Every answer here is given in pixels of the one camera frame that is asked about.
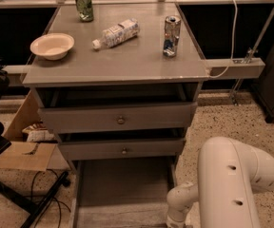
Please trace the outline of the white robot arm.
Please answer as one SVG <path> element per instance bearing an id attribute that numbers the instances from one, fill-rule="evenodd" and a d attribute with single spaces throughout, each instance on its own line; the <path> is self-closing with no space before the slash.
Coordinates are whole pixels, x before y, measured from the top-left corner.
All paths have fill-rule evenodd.
<path id="1" fill-rule="evenodd" d="M 194 202 L 202 228 L 261 228 L 254 195 L 274 189 L 270 154 L 227 137 L 210 138 L 198 155 L 197 178 L 168 192 L 167 228 L 185 228 Z"/>

